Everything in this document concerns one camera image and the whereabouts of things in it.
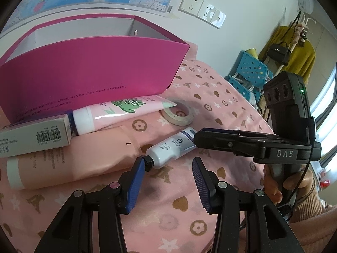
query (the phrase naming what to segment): pink bedsheet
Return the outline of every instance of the pink bedsheet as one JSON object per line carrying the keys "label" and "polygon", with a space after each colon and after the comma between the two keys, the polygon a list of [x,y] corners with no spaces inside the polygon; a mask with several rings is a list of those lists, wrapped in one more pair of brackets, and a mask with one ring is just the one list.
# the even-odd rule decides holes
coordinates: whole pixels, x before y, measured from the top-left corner
{"label": "pink bedsheet", "polygon": [[[200,61],[184,61],[162,96],[188,102],[196,114],[191,124],[196,130],[213,127],[272,132],[227,81]],[[6,124],[2,113],[0,125]],[[121,124],[133,132],[144,148],[183,129],[168,123],[159,112]],[[191,171],[196,156],[220,180],[240,190],[252,192],[262,187],[263,165],[226,152],[195,149],[160,170],[152,170],[144,178],[135,209],[130,215],[122,216],[129,252],[200,253],[207,247],[214,235],[216,215],[208,215],[202,208]],[[13,191],[8,184],[5,159],[0,160],[0,170],[0,222],[20,253],[34,252],[44,231],[74,190],[100,190],[118,180],[121,174],[114,172],[33,191]]]}

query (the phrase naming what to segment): electrical outlet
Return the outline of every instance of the electrical outlet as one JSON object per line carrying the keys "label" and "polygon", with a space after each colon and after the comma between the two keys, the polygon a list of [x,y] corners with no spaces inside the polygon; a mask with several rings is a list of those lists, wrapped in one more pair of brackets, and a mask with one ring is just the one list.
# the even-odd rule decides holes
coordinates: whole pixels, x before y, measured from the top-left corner
{"label": "electrical outlet", "polygon": [[206,21],[207,23],[210,23],[215,11],[216,8],[213,5],[209,4],[206,1],[203,1],[203,4],[200,7],[197,17]]}
{"label": "electrical outlet", "polygon": [[196,16],[202,4],[203,0],[182,0],[179,10]]}

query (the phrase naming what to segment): hand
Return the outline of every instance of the hand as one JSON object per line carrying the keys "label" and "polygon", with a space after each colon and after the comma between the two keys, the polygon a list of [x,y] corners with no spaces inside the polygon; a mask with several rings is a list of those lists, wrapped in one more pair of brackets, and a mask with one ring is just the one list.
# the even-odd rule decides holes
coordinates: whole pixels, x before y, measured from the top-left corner
{"label": "hand", "polygon": [[[282,201],[282,193],[278,189],[278,184],[273,179],[268,165],[265,165],[263,172],[265,174],[265,179],[263,182],[265,193],[274,204],[280,203]],[[290,176],[283,182],[283,187],[288,190],[293,190],[296,187],[301,176],[302,172],[298,172]],[[312,172],[308,170],[299,186],[296,198],[299,199],[307,195],[312,188],[312,183],[313,183]]]}

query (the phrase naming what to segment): white wall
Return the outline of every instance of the white wall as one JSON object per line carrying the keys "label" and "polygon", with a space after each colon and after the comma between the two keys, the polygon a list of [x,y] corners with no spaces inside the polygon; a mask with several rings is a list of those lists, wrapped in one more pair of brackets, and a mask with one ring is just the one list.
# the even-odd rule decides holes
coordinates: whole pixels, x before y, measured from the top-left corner
{"label": "white wall", "polygon": [[221,29],[183,12],[177,19],[121,10],[86,9],[63,12],[32,21],[0,39],[0,55],[24,32],[47,20],[92,12],[119,12],[135,14],[156,23],[178,37],[199,46],[198,59],[206,62],[222,76],[230,71],[241,50],[264,47],[275,27],[289,24],[298,12],[297,0],[206,0],[224,12],[227,17]]}
{"label": "white wall", "polygon": [[317,0],[314,0],[314,10],[311,13],[311,16],[314,19],[319,20],[323,27],[337,40],[337,29]]}

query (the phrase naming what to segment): peach cosmetic tube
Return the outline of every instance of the peach cosmetic tube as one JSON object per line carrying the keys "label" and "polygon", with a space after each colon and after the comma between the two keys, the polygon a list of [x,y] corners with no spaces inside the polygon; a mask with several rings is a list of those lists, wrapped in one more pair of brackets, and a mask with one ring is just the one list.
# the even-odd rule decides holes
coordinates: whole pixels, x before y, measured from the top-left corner
{"label": "peach cosmetic tube", "polygon": [[151,112],[170,108],[176,104],[160,97],[143,96],[89,105],[73,111],[76,129],[79,135],[101,130],[117,122]]}
{"label": "peach cosmetic tube", "polygon": [[69,146],[7,159],[12,189],[37,189],[130,168],[140,147],[124,126],[74,137]]}

